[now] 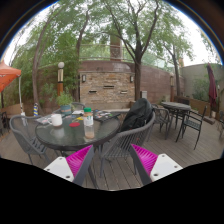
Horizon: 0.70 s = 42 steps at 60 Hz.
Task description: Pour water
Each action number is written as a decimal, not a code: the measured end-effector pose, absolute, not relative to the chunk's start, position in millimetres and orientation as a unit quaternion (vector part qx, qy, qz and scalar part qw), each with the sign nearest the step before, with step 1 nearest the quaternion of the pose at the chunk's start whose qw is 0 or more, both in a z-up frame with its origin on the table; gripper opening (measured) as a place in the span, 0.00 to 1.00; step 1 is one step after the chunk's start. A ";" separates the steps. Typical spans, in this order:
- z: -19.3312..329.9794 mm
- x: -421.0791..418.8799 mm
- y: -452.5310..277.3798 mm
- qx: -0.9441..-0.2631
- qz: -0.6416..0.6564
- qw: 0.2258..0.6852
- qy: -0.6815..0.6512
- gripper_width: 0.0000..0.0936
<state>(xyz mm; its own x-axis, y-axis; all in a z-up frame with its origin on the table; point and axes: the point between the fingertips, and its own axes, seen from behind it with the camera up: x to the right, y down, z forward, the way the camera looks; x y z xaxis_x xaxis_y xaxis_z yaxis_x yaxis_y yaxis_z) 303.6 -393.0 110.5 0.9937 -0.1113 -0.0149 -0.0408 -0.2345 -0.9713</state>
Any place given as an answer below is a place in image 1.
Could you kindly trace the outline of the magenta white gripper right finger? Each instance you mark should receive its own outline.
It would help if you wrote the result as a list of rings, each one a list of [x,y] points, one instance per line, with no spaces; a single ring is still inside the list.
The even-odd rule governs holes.
[[[130,154],[143,185],[147,185],[182,169],[167,154],[156,155],[134,144],[130,147]]]

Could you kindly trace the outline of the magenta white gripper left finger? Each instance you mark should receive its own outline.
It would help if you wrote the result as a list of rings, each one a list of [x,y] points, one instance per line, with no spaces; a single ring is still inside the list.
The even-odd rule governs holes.
[[[68,157],[57,157],[45,171],[81,186],[94,156],[94,148],[89,145]]]

